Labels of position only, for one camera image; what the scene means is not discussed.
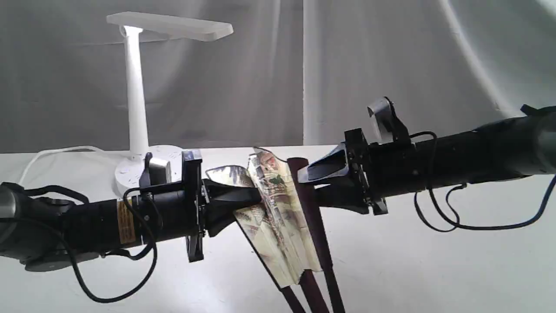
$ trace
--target white cable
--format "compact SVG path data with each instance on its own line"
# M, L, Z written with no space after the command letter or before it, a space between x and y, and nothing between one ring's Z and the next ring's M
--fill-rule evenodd
M33 165L33 163L38 158L42 157L43 155L52 154L52 153L59 153L59 152L75 151L75 150L91 150L91 151L96 151L96 152L105 152L104 150L102 150L100 148L97 148L95 146L90 146L90 145L71 146L71 147L61 148L61 149L52 149L52 150L39 151L37 154L35 154L35 156L31 159L31 161L29 161L29 163L27 164L27 166L23 170L23 173L21 173L21 177L19 178L19 182L17 184L22 185L23 180L25 179L25 176L27 176L27 172L29 171L29 168L31 168L31 165Z

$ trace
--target lamp base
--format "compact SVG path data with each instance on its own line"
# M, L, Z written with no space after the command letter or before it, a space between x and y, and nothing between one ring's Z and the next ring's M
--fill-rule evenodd
M172 170L172 182L181 179L181 152L182 148L173 145L155 145L148 149L154 158L166 160L170 162L170 169ZM116 178L116 186L120 193L123 193L134 187L139 187L139 178L145 168L144 158L140 161L134 161L129 158L122 160L116 170L114 176Z

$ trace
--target white desk lamp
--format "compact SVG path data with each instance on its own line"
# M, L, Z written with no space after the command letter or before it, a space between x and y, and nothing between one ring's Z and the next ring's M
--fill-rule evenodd
M143 30L165 33L177 38L200 41L214 41L234 32L229 23L205 21L202 19L165 16L158 14L122 12L106 17L110 24L120 26L126 49L127 107L130 121L130 157L116 167L116 184L121 194L138 187L143 172L143 159L147 152L154 158L170 162L172 181L181 178L180 147L155 145L149 147L143 76L139 53L139 33Z

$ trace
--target yellow label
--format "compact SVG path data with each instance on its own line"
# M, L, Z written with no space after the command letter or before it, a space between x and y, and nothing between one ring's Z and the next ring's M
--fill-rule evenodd
M135 237L135 226L133 225L133 214L126 208L125 203L118 201L118 230L120 231L120 243L127 244L134 242Z

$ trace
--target white table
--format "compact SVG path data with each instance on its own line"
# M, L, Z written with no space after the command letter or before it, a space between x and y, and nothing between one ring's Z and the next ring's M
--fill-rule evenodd
M315 160L331 148L271 150L281 158ZM245 165L250 153L250 148L202 149L203 168ZM0 180L17 181L31 157L0 155ZM118 161L117 155L98 153L46 156L32 167L24 185L59 184L91 201L116 198L113 169ZM521 221L536 212L549 180L544 176L471 185L453 195L453 205L465 223ZM445 192L436 192L440 200ZM445 227L425 193L420 200L431 221ZM552 312L556 307L554 203L537 224L525 229L448 234L433 232L419 221L413 195L389 198L390 213L385 216L323 208L347 312ZM237 225L207 238L204 249L204 261L188 263L182 238L161 242L157 268L146 286L131 298L108 305L89 300L70 268L29 273L16 260L3 258L0 311L288 312ZM82 263L80 268L95 294L111 297L134 287L150 262L149 257L139 262L110 257ZM320 273L316 276L327 297L324 278ZM307 308L300 290L294 289Z

